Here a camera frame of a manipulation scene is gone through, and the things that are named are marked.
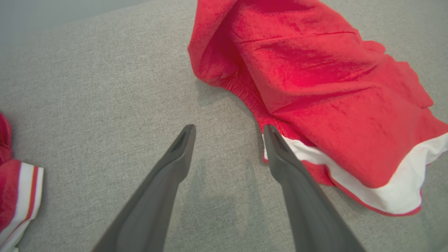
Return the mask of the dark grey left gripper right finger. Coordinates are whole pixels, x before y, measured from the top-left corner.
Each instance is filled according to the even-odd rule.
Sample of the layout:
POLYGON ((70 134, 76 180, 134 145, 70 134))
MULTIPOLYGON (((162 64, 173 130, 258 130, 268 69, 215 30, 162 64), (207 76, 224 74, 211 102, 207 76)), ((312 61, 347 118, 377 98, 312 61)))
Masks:
POLYGON ((281 185, 297 252, 364 252, 365 248, 286 144, 264 127, 270 172, 281 185))

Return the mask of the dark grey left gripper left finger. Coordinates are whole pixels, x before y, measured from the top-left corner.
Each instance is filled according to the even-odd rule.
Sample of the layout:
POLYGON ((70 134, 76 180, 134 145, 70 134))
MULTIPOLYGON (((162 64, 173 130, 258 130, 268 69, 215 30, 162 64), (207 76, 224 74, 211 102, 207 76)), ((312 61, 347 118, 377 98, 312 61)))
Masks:
POLYGON ((109 225, 94 252, 163 251, 176 193, 189 172, 195 139, 195 125, 186 125, 109 225))

